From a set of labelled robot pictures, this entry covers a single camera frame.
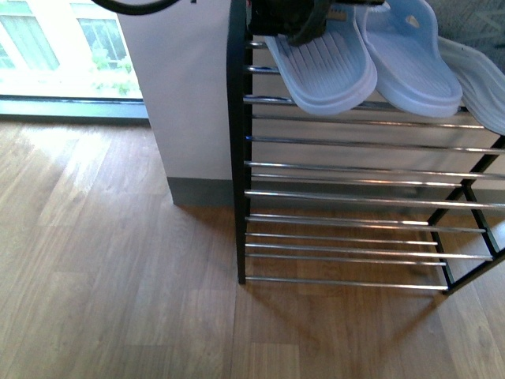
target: slipper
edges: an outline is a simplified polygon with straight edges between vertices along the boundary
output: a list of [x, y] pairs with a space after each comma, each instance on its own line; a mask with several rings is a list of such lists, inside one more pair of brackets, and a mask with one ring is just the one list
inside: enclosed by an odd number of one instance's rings
[[440, 57], [437, 23], [425, 0], [360, 7], [357, 25], [376, 65], [377, 91], [395, 107], [429, 117], [456, 113], [462, 88]]
[[483, 127], [505, 135], [505, 74], [485, 54], [439, 37], [443, 60], [463, 88], [463, 103]]
[[326, 32], [299, 47], [285, 36], [265, 37], [294, 102], [304, 111], [348, 111], [374, 91], [377, 72], [355, 21], [353, 6], [332, 5]]

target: window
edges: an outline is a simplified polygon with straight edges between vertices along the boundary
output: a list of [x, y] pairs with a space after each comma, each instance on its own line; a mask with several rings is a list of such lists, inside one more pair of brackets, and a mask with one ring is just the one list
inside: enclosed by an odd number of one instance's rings
[[142, 98], [117, 16], [91, 0], [0, 0], [0, 95]]
[[6, 50], [0, 45], [0, 69], [14, 69], [14, 63], [9, 58]]
[[125, 43], [118, 22], [95, 4], [72, 4], [84, 36], [100, 68], [116, 69], [126, 58]]
[[30, 69], [54, 70], [59, 67], [59, 61], [27, 2], [0, 2], [0, 23]]

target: chrome bar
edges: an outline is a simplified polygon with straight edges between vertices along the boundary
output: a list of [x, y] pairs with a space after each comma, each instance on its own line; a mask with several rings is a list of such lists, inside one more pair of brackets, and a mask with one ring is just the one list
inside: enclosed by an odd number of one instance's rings
[[340, 257], [256, 254], [256, 253], [246, 253], [245, 256], [249, 258], [287, 259], [294, 261], [299, 260], [299, 261], [328, 261], [328, 262], [342, 262], [342, 263], [371, 263], [377, 265], [447, 266], [446, 262], [393, 261], [392, 259], [357, 259], [357, 258], [340, 258]]
[[255, 50], [268, 49], [267, 44], [265, 42], [260, 41], [245, 41], [245, 48]]
[[397, 231], [438, 231], [447, 233], [485, 233], [485, 229], [469, 227], [438, 227], [430, 226], [428, 223], [416, 223], [410, 221], [389, 221], [389, 220], [355, 220], [338, 219], [331, 217], [303, 217], [303, 216], [282, 216], [264, 215], [253, 213], [245, 217], [250, 223], [288, 223], [297, 225], [314, 225], [323, 227], [362, 227], [368, 229], [388, 229]]
[[263, 74], [263, 75], [279, 75], [279, 69], [277, 67], [270, 66], [244, 66], [244, 73], [251, 74]]
[[331, 171], [331, 172], [350, 172], [354, 174], [392, 174], [392, 175], [429, 175], [429, 176], [447, 176], [457, 179], [483, 179], [483, 180], [505, 180], [505, 174], [484, 174], [472, 172], [448, 172], [448, 171], [423, 171], [423, 170], [403, 170], [403, 169], [383, 169], [368, 167], [340, 167], [312, 164], [292, 164], [292, 163], [272, 163], [272, 162], [249, 162], [245, 161], [246, 167], [262, 167], [287, 170], [307, 170], [307, 171]]
[[379, 179], [349, 179], [349, 178], [329, 178], [316, 176], [302, 175], [282, 175], [282, 174], [251, 174], [252, 178], [263, 179], [289, 179], [314, 182], [330, 182], [334, 184], [356, 185], [356, 186], [399, 186], [399, 187], [436, 187], [436, 188], [457, 188], [461, 187], [459, 183], [442, 183], [442, 182], [420, 182], [414, 180], [379, 180]]
[[380, 197], [351, 197], [346, 195], [330, 195], [326, 193], [302, 193], [302, 192], [282, 192], [267, 190], [246, 190], [246, 197], [284, 197], [294, 200], [308, 201], [340, 201], [347, 203], [371, 204], [371, 205], [389, 205], [397, 207], [411, 208], [443, 208], [443, 209], [495, 209], [505, 211], [505, 204], [499, 203], [474, 203], [471, 201], [437, 201], [437, 200], [418, 200], [401, 198], [380, 198]]
[[[244, 103], [247, 105], [287, 105], [295, 106], [296, 103], [290, 97], [262, 96], [262, 95], [245, 95]], [[384, 101], [364, 101], [357, 107], [355, 111], [393, 111], [402, 112], [393, 107], [391, 104]], [[460, 107], [457, 114], [468, 114], [466, 107]]]
[[349, 238], [349, 237], [327, 237], [322, 235], [275, 235], [270, 233], [245, 233], [248, 237], [258, 238], [287, 238], [287, 239], [310, 239], [317, 241], [336, 241], [336, 242], [359, 242], [359, 243], [387, 243], [392, 245], [420, 245], [437, 246], [434, 241], [406, 241], [401, 239], [369, 239], [369, 238]]
[[379, 142], [360, 141], [338, 141], [319, 140], [312, 138], [286, 138], [286, 137], [265, 137], [265, 136], [245, 136], [248, 142], [261, 142], [268, 144], [311, 144], [315, 146], [338, 146], [341, 148], [387, 148], [397, 150], [421, 150], [427, 152], [467, 152], [479, 154], [505, 154], [501, 148], [462, 148], [447, 146], [430, 146], [425, 144], [393, 144]]
[[255, 249], [273, 249], [273, 250], [291, 250], [291, 251], [313, 251], [321, 253], [348, 253], [348, 254], [366, 254], [380, 255], [385, 257], [418, 257], [418, 258], [446, 258], [446, 259], [469, 259], [479, 261], [492, 261], [492, 257], [469, 254], [451, 254], [451, 253], [430, 253], [405, 250], [372, 250], [360, 249], [357, 247], [330, 247], [330, 246], [299, 246], [299, 245], [279, 245], [274, 243], [251, 243], [245, 244], [246, 248]]
[[322, 117], [298, 117], [285, 116], [281, 114], [253, 114], [253, 120], [277, 120], [277, 121], [295, 121], [295, 122], [324, 122], [331, 124], [345, 125], [367, 125], [367, 126], [404, 126], [404, 127], [422, 127], [422, 128], [448, 128], [448, 129], [485, 129], [482, 125], [460, 125], [451, 123], [435, 122], [393, 122], [378, 120], [360, 120], [351, 118], [322, 118]]
[[355, 282], [355, 281], [345, 281], [345, 280], [291, 279], [291, 278], [276, 278], [276, 277], [272, 277], [272, 276], [246, 276], [245, 279], [246, 280], [265, 281], [265, 282], [300, 283], [300, 284], [329, 284], [329, 285], [355, 286], [355, 287], [404, 288], [404, 289], [410, 289], [410, 290], [447, 291], [449, 289], [448, 286], [370, 283], [370, 282]]
[[428, 226], [428, 221], [414, 221], [414, 220], [362, 220], [362, 219], [342, 219], [336, 217], [311, 217], [311, 216], [289, 216], [289, 215], [272, 215], [252, 213], [251, 217], [264, 217], [267, 219], [286, 219], [286, 220], [314, 220], [314, 221], [330, 221], [330, 222], [350, 222], [350, 223], [367, 223], [379, 225], [425, 225]]
[[244, 96], [245, 105], [284, 105], [290, 107], [296, 107], [297, 104], [293, 99], [289, 97], [279, 97], [279, 96], [254, 96], [245, 95]]

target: laminate flooring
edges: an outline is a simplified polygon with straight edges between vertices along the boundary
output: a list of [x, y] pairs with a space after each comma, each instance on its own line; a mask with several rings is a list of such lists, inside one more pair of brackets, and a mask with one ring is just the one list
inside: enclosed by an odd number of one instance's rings
[[0, 125], [0, 378], [505, 378], [505, 265], [445, 298], [239, 286], [234, 254], [232, 210], [175, 206], [148, 127]]

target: shoe rack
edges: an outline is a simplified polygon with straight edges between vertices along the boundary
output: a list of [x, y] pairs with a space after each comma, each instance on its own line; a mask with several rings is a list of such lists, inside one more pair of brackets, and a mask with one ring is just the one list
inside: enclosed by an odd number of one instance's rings
[[[382, 141], [348, 141], [340, 139], [340, 133], [334, 133], [331, 138], [311, 137], [277, 137], [273, 130], [268, 135], [256, 133], [255, 125], [272, 122], [284, 122], [287, 125], [296, 125], [297, 129], [312, 127], [321, 123], [328, 127], [335, 124], [335, 128], [342, 126], [352, 127], [369, 126], [377, 131], [380, 128], [391, 130], [391, 127], [402, 129], [433, 128], [457, 130], [462, 133], [486, 133], [484, 128], [476, 125], [461, 123], [459, 116], [468, 116], [468, 112], [461, 107], [458, 114], [449, 122], [437, 119], [422, 118], [420, 121], [398, 121], [402, 119], [402, 112], [395, 110], [384, 101], [366, 101], [353, 109], [353, 117], [345, 114], [335, 118], [318, 118], [309, 114], [296, 111], [296, 104], [289, 97], [268, 96], [256, 94], [253, 91], [253, 77], [273, 77], [279, 75], [273, 66], [254, 65], [255, 54], [264, 51], [266, 45], [255, 39], [245, 30], [245, 2], [232, 0], [230, 7], [230, 29], [227, 41], [226, 79], [228, 91], [228, 112], [230, 123], [230, 153], [234, 184], [234, 214], [237, 243], [238, 282], [244, 284], [248, 281], [272, 281], [280, 283], [307, 283], [307, 284], [337, 284], [364, 287], [393, 287], [414, 290], [433, 290], [451, 294], [478, 276], [487, 272], [505, 259], [505, 249], [500, 249], [486, 216], [488, 211], [505, 211], [505, 204], [479, 202], [473, 191], [473, 185], [482, 180], [505, 180], [505, 175], [486, 173], [491, 164], [501, 155], [505, 154], [505, 137], [496, 135], [490, 147], [475, 148], [468, 146], [440, 145], [440, 141], [422, 142], [388, 142]], [[270, 111], [258, 111], [267, 107]], [[377, 118], [377, 114], [394, 114], [396, 121]], [[372, 149], [374, 154], [383, 151], [387, 154], [409, 155], [411, 152], [425, 152], [436, 155], [448, 154], [451, 156], [471, 156], [475, 159], [472, 167], [466, 171], [447, 169], [398, 169], [397, 167], [367, 167], [361, 164], [341, 165], [339, 162], [332, 164], [296, 163], [290, 161], [270, 161], [256, 154], [257, 146], [265, 144], [280, 144], [284, 147], [312, 146], [324, 147], [335, 150], [359, 150], [367, 152]], [[281, 182], [282, 186], [276, 188], [272, 183]], [[300, 183], [317, 183], [303, 187]], [[358, 190], [362, 186], [373, 183], [373, 187], [382, 187], [383, 191], [363, 194]], [[328, 188], [338, 184], [339, 188], [348, 188], [347, 191], [332, 193]], [[403, 197], [396, 195], [402, 193], [401, 189], [414, 189], [407, 193], [417, 193], [419, 197]], [[430, 189], [445, 189], [447, 196], [432, 198], [425, 196]], [[255, 201], [270, 200], [290, 201], [292, 206], [297, 204], [314, 204], [318, 207], [325, 204], [344, 204], [348, 207], [381, 207], [382, 209], [402, 210], [408, 209], [407, 216], [400, 220], [391, 218], [346, 218], [335, 216], [322, 216], [321, 212], [313, 215], [304, 212], [300, 214], [278, 211], [258, 212], [254, 208]], [[422, 213], [412, 217], [417, 210], [429, 209], [425, 217]], [[475, 227], [460, 227], [447, 225], [443, 220], [446, 214], [453, 212], [468, 212], [475, 219]], [[269, 231], [272, 226], [280, 226], [285, 233]], [[321, 230], [345, 229], [370, 232], [369, 237], [363, 234], [349, 234], [346, 237], [314, 232], [318, 227]], [[388, 240], [376, 238], [373, 234], [377, 230], [388, 230]], [[412, 241], [404, 239], [405, 232], [412, 232], [419, 237]], [[445, 233], [476, 235], [484, 239], [487, 251], [476, 253], [446, 252], [441, 236]], [[393, 246], [384, 249], [381, 246]], [[254, 269], [248, 272], [251, 264], [249, 261], [276, 261], [297, 262], [303, 265], [307, 262], [325, 262], [328, 265], [363, 265], [363, 275], [359, 280], [341, 280], [340, 278], [293, 276], [292, 270], [273, 276], [270, 272], [262, 274]], [[451, 268], [459, 261], [471, 261], [474, 265], [464, 272], [458, 269], [458, 274], [453, 275]], [[436, 283], [397, 283], [393, 276], [385, 276], [384, 280], [363, 280], [367, 267], [379, 265], [395, 269], [406, 266], [422, 266], [423, 269], [436, 270], [440, 279]]]

